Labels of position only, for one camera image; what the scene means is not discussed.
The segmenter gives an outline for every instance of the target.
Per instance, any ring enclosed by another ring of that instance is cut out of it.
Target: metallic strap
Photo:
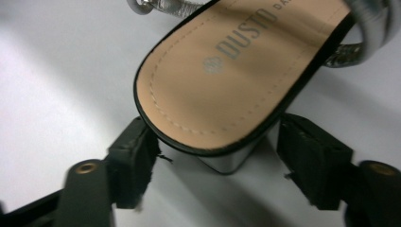
[[[203,4],[186,0],[127,0],[138,14],[152,9],[186,18]],[[363,43],[340,44],[324,63],[327,67],[340,68],[360,64],[391,40],[401,27],[401,0],[343,0],[351,10],[362,31]]]

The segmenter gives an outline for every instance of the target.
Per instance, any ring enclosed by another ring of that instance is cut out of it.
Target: insole
[[[137,101],[178,143],[230,146],[267,119],[348,13],[341,0],[220,0],[148,55]]]

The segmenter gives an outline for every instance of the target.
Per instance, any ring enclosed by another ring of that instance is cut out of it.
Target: shoe
[[[146,56],[133,86],[138,111],[177,150],[241,150],[278,120],[353,24],[341,0],[213,0]]]

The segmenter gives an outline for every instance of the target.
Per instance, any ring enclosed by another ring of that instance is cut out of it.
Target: white surface
[[[133,76],[176,24],[134,14],[125,1],[3,1],[0,8],[0,200],[6,211],[63,185],[67,169],[106,155],[138,115]],[[289,108],[356,151],[401,167],[401,34],[361,66],[323,68]],[[283,175],[265,141],[232,176],[164,148],[142,212],[115,212],[118,226],[342,225]]]

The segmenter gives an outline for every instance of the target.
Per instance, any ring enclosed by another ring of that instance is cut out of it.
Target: stitching
[[[222,13],[224,10],[228,10],[229,8],[231,8],[238,0],[235,0],[233,3],[231,3],[229,6],[227,6],[226,8],[224,8],[223,10],[219,11],[218,13]],[[324,24],[321,25],[321,27],[319,28],[318,32],[321,33],[322,30],[327,26],[327,22],[331,21],[333,19],[333,17],[342,9],[343,7],[339,7],[327,20]],[[194,32],[195,30],[197,30],[198,28],[202,27],[203,25],[205,25],[206,23],[208,23],[209,21],[213,20],[216,16],[212,16],[210,18],[207,18],[205,21],[201,22],[198,26],[195,26],[193,29],[189,30],[186,34],[184,34],[179,40],[177,40],[176,42],[174,42],[174,44],[172,44],[167,51],[165,51],[165,53],[162,55],[162,57],[158,60],[157,64],[154,66],[153,71],[151,73],[150,76],[150,83],[149,83],[149,89],[150,89],[150,95],[151,98],[153,100],[153,104],[155,105],[156,109],[159,111],[159,113],[174,127],[177,127],[179,129],[181,129],[182,131],[185,132],[190,132],[193,134],[199,134],[199,135],[205,135],[205,134],[215,134],[215,131],[198,131],[198,130],[193,130],[193,129],[189,129],[185,126],[180,125],[179,123],[175,122],[174,120],[172,120],[168,114],[159,106],[159,104],[157,103],[157,99],[154,95],[154,91],[153,91],[153,82],[154,82],[154,78],[155,78],[155,74],[157,72],[157,69],[159,67],[159,65],[162,63],[164,57],[168,54],[168,52],[175,47],[177,44],[180,43],[180,41],[182,41],[183,39],[185,39],[186,37],[188,37],[190,34],[192,34],[192,32]],[[271,95],[274,93],[274,91],[279,87],[279,84],[283,81],[283,78],[288,75],[288,73],[294,68],[295,65],[297,65],[298,60],[303,56],[303,54],[306,52],[306,50],[313,45],[315,40],[312,40],[309,42],[309,44],[307,44],[305,46],[305,48],[298,54],[298,56],[295,58],[295,60],[292,62],[292,64],[288,67],[288,69],[286,70],[286,72],[284,72],[279,79],[277,80],[277,82],[275,84],[272,85],[272,87],[267,91],[267,93],[262,96],[254,105],[253,107],[248,110],[246,112],[246,115],[241,115],[235,122],[232,122],[230,124],[228,124],[227,126],[223,126],[221,127],[221,131],[226,132],[229,129],[228,128],[235,128],[236,126],[238,126],[239,124],[241,124],[241,122],[245,121],[248,119],[249,115],[252,115],[254,112],[257,111],[257,109],[260,108],[260,106],[267,100],[267,96]]]

